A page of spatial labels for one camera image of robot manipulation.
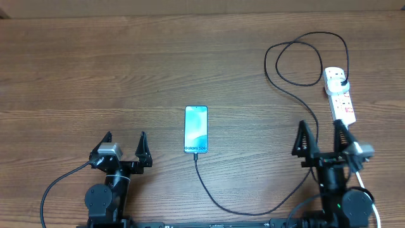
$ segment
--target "tabletop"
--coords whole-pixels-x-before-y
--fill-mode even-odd
[[[341,35],[350,54],[350,130],[371,142],[375,157],[361,172],[383,226],[405,222],[405,13],[403,11],[268,13],[0,20],[0,227],[40,227],[46,187],[87,161],[107,131],[135,159],[140,132],[148,135],[153,167],[133,175],[127,214],[139,222],[214,222],[286,217],[318,193],[312,178],[277,211],[233,215],[205,193],[192,155],[183,152],[184,108],[209,110],[209,152],[199,171],[213,197],[239,212],[279,204],[305,176],[291,155],[298,123],[315,122],[295,99],[276,90],[263,72],[268,47],[312,31]],[[338,38],[315,34],[324,67],[346,70]],[[298,87],[281,80],[268,56],[270,77],[312,108],[319,147],[333,149],[333,124],[323,82]],[[320,74],[316,53],[294,44],[280,72],[298,83]],[[48,227],[87,221],[84,194],[105,174],[85,168],[57,183],[44,207]],[[358,185],[351,180],[350,185]],[[306,209],[319,208],[319,202]]]

